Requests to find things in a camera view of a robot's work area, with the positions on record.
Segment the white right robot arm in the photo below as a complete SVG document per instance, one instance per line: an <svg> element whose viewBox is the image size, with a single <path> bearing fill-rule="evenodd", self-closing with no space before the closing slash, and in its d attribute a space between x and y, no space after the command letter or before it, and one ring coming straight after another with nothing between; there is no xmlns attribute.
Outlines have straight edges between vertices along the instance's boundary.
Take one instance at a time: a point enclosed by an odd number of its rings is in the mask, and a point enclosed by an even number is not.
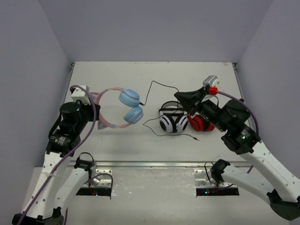
<svg viewBox="0 0 300 225"><path fill-rule="evenodd" d="M281 218L292 221L300 216L300 180L278 161L259 136L245 124L254 117L244 101L216 87L205 86L196 91L176 92L175 98L190 115L202 116L225 135L225 146L249 162L262 176L257 179L225 160L218 160L210 169L217 183L227 182L258 196Z"/></svg>

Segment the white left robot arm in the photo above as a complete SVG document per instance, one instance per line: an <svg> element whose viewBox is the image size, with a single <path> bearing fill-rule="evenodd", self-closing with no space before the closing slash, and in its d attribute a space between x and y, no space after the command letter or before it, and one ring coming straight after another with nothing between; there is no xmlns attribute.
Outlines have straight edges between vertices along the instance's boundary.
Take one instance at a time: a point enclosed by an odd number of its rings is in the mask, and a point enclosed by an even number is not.
<svg viewBox="0 0 300 225"><path fill-rule="evenodd" d="M80 101L64 103L49 132L44 164L31 199L22 213L15 214L14 225L61 225L64 212L80 187L90 178L93 163L77 160L63 185L62 176L74 152L83 143L80 134L88 122L99 118L100 106Z"/></svg>

